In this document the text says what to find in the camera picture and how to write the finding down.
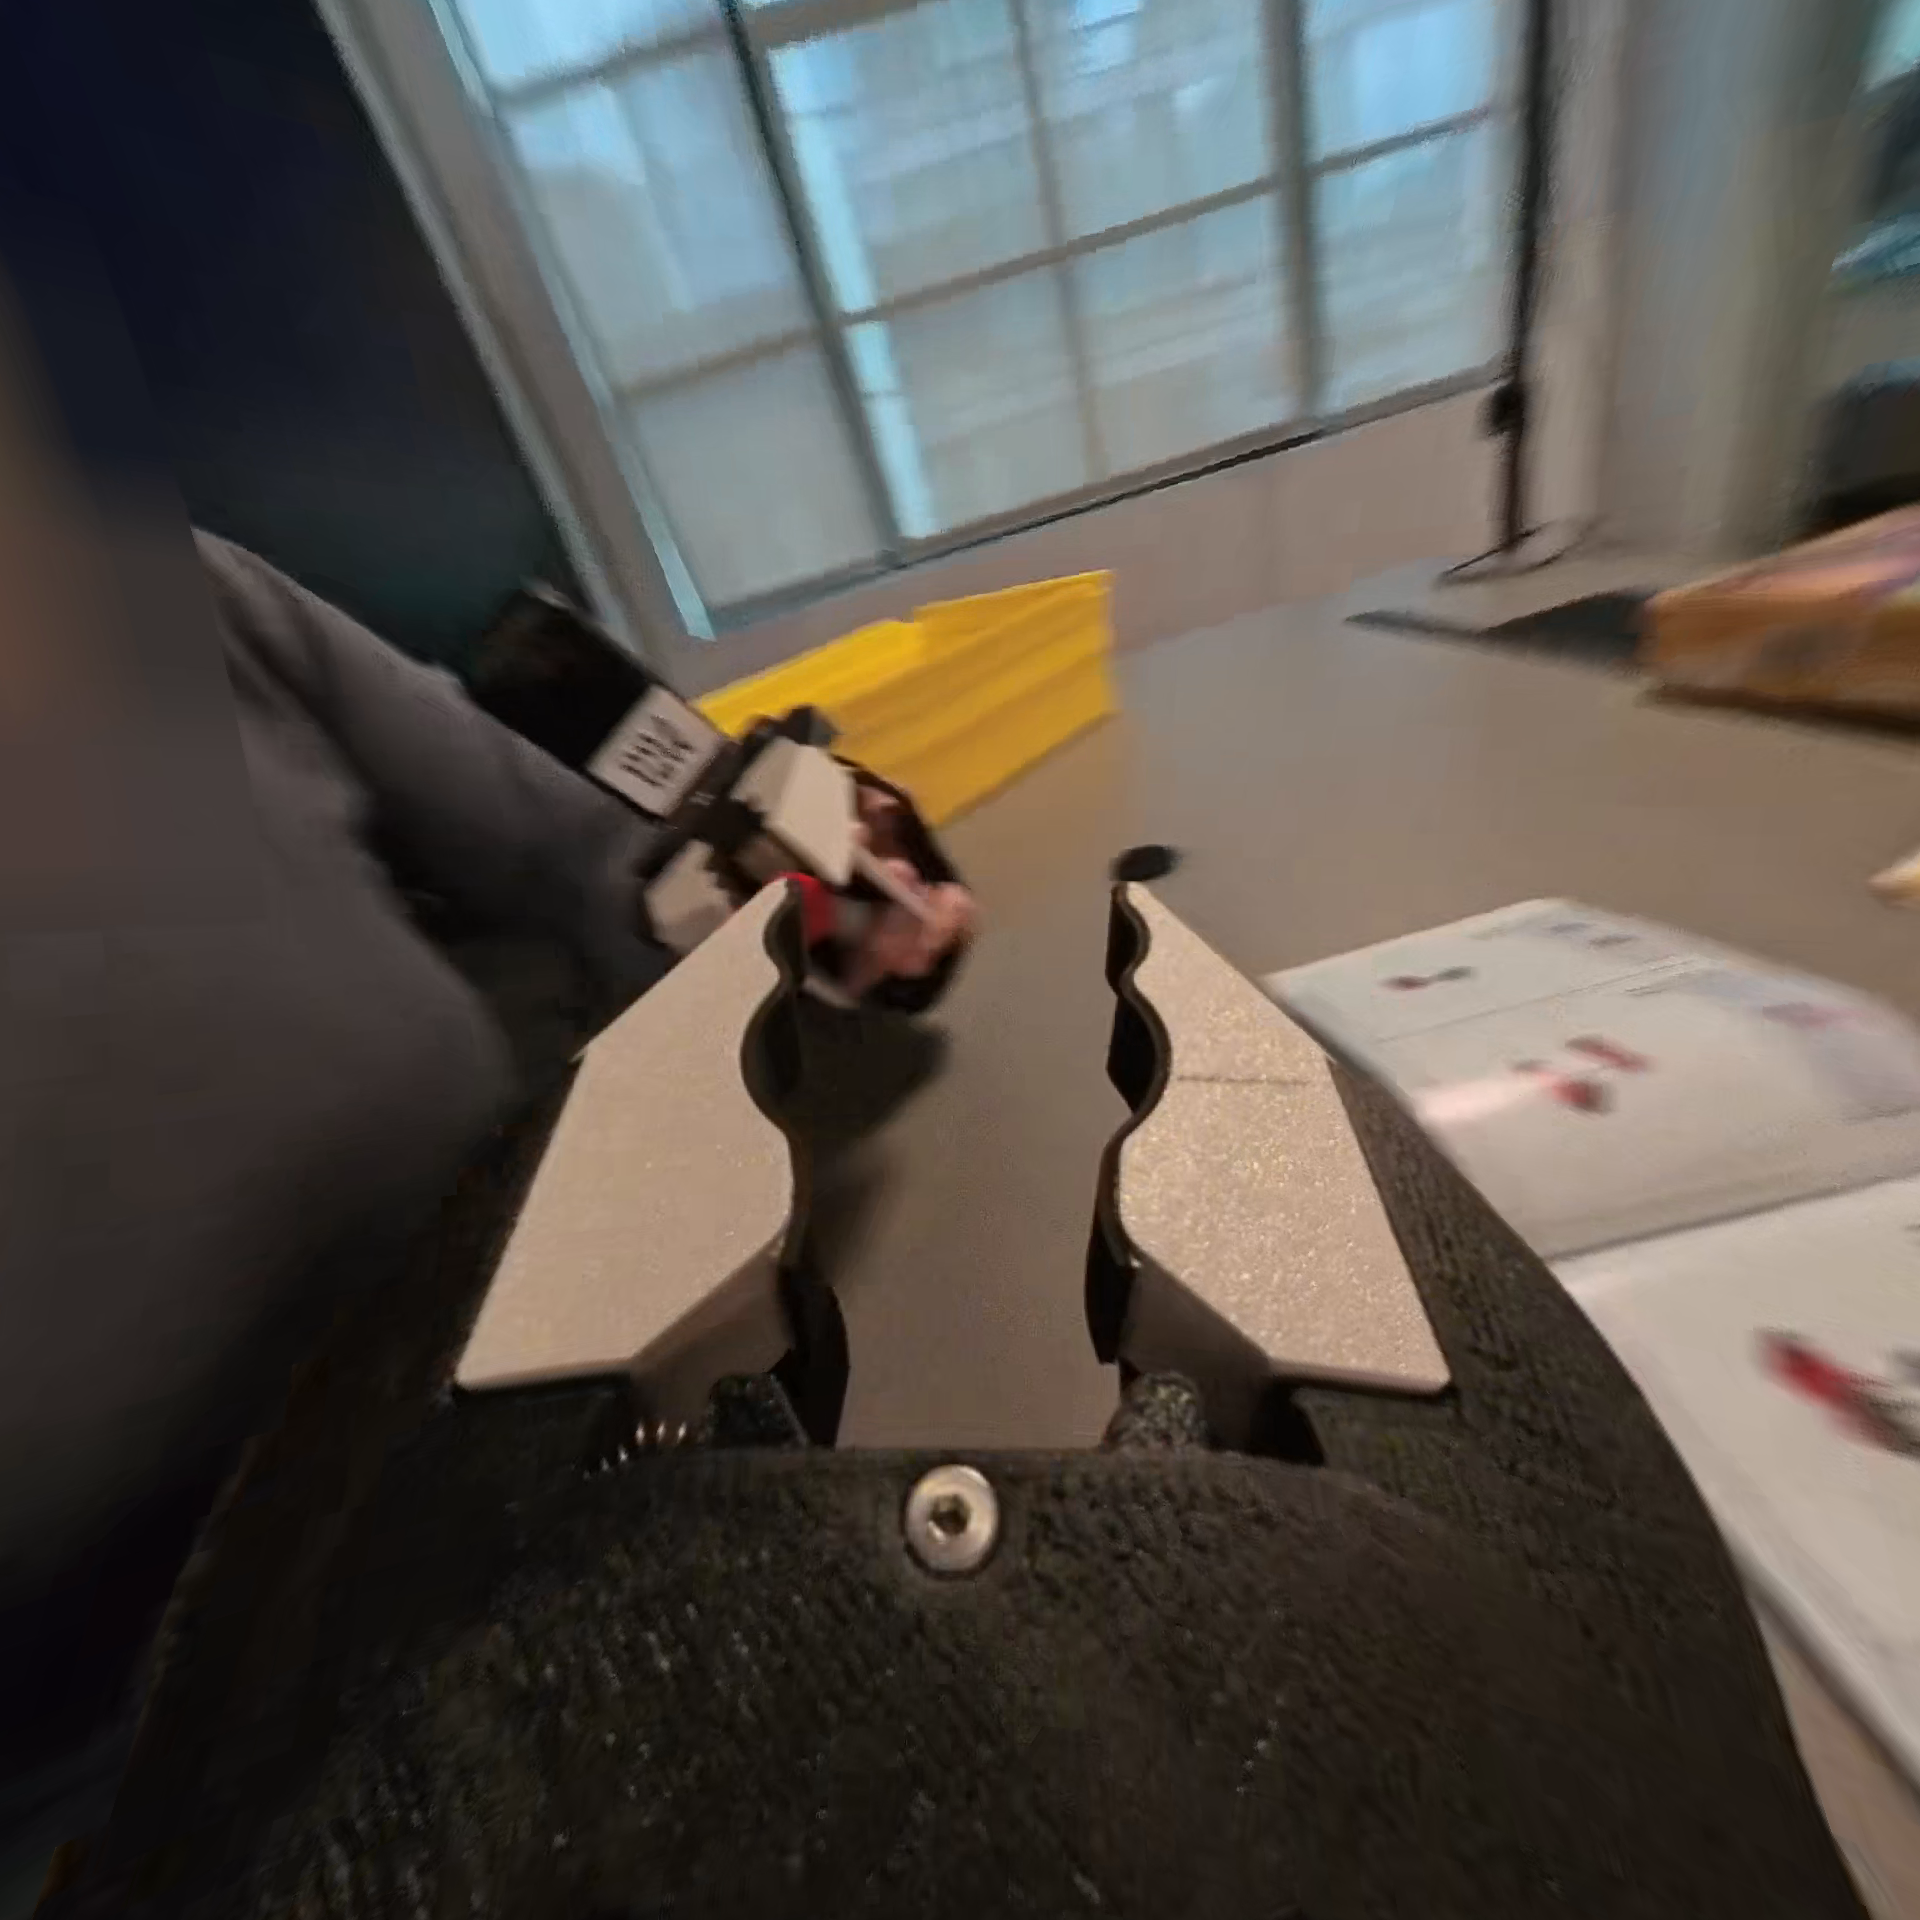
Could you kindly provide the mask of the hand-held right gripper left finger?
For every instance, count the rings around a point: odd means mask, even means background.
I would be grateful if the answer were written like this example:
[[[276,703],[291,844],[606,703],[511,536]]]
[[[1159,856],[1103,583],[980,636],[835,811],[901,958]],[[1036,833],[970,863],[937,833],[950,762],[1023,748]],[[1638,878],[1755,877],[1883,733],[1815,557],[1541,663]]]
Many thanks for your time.
[[[708,1396],[800,1365],[800,1148],[774,1118],[800,906],[771,878],[585,1044],[454,1396]]]

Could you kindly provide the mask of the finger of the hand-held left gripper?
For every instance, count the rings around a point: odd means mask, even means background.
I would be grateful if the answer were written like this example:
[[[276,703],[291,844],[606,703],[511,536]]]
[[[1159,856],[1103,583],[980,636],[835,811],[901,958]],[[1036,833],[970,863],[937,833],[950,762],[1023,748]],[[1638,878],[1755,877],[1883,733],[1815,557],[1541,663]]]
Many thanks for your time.
[[[744,878],[794,878],[808,922],[860,922],[871,906],[929,922],[929,898],[864,849],[860,787],[826,748],[771,739],[731,778],[731,825],[731,863]]]

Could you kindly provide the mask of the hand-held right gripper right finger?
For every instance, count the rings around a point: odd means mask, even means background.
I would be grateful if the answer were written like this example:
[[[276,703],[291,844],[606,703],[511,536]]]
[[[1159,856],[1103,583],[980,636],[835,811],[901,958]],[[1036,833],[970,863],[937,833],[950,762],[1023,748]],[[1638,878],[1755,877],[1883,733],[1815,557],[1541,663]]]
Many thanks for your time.
[[[1089,1349],[1203,1401],[1438,1396],[1327,1050],[1142,878],[1113,878],[1103,987],[1117,1131],[1089,1195]]]

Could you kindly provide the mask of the lego instruction booklet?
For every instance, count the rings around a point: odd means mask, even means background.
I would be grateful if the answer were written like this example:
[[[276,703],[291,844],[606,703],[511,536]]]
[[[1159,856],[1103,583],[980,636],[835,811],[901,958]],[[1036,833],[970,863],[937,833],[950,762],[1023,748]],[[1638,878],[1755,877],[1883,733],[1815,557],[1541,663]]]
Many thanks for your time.
[[[1920,1773],[1920,1037],[1568,898],[1269,969],[1638,1374],[1768,1627],[1874,1914]]]

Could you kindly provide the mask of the person's left forearm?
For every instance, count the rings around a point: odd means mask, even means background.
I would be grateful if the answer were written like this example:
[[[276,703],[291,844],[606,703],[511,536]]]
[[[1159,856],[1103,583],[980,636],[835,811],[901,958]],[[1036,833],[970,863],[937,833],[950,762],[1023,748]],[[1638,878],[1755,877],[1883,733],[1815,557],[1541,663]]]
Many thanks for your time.
[[[521,933],[585,994],[568,1050],[624,1018],[677,958],[642,910],[636,808],[493,728],[443,663],[403,654],[261,550],[194,532],[216,612],[340,752],[381,863],[472,929]]]

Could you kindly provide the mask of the colourful lego box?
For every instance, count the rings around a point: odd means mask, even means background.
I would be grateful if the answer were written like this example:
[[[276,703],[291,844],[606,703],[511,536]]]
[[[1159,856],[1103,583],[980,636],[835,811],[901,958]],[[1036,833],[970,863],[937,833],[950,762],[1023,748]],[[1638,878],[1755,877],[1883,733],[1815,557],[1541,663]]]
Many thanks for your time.
[[[1691,703],[1920,728],[1920,506],[1641,603],[1638,670]]]

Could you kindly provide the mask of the person's left hand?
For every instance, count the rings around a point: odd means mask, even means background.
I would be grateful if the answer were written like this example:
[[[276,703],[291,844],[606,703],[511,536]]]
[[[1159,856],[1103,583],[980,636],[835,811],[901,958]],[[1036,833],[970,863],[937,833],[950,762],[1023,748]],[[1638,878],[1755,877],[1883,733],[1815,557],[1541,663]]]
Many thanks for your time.
[[[854,999],[929,1008],[970,952],[980,906],[894,787],[860,778],[854,808],[854,898],[864,922],[835,987]]]

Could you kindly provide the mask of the yellow plastic bin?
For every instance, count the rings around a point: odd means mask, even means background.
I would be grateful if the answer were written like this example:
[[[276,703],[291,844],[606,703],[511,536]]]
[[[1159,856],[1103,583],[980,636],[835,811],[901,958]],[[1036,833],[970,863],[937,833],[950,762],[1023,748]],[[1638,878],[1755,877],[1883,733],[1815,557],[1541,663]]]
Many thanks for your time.
[[[698,698],[698,709],[715,733],[825,709],[835,752],[901,787],[944,832],[1117,709],[1113,575],[944,601]]]

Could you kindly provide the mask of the large grid window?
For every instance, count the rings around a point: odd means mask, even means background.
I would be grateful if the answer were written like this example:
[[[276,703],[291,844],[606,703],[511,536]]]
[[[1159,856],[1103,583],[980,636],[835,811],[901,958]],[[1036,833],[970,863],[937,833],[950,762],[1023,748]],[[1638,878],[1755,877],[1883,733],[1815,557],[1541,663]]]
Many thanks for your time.
[[[1497,374],[1527,9],[428,9],[698,612]]]

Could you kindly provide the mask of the black stand pole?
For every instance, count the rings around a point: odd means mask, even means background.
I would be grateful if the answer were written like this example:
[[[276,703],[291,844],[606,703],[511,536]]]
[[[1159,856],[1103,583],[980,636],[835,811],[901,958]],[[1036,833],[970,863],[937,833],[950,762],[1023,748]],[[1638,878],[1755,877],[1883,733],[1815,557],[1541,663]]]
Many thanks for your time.
[[[1511,351],[1482,430],[1505,450],[1490,542],[1438,587],[1490,587],[1568,557],[1596,522],[1593,288],[1587,288],[1587,30],[1568,0],[1527,9]]]

